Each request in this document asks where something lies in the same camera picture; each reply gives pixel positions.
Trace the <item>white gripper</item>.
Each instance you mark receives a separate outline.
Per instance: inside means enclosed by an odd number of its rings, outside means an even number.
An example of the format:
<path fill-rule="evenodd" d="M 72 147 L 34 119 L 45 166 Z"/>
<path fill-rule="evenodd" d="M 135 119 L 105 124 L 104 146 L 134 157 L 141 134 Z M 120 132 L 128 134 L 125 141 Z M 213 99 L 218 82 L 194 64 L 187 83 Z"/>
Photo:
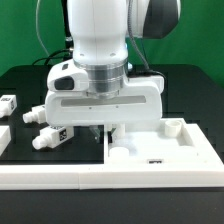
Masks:
<path fill-rule="evenodd" d="M 161 93 L 164 78 L 160 75 L 129 78 L 126 67 L 85 67 L 89 88 L 85 91 L 48 89 L 45 98 L 47 123 L 52 126 L 90 126 L 128 123 L 156 123 L 162 117 Z M 100 130 L 90 126 L 96 142 Z M 108 127 L 108 142 L 113 142 L 116 126 Z"/>

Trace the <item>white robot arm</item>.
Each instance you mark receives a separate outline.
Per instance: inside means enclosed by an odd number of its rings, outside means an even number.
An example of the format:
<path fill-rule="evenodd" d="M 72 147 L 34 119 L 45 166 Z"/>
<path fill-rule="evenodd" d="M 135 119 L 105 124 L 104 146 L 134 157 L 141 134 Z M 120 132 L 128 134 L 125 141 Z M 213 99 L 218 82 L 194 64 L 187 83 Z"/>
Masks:
<path fill-rule="evenodd" d="M 129 78 L 126 42 L 168 35 L 180 0 L 68 0 L 67 8 L 73 57 L 48 74 L 47 123 L 153 130 L 162 118 L 164 78 L 151 69 Z"/>

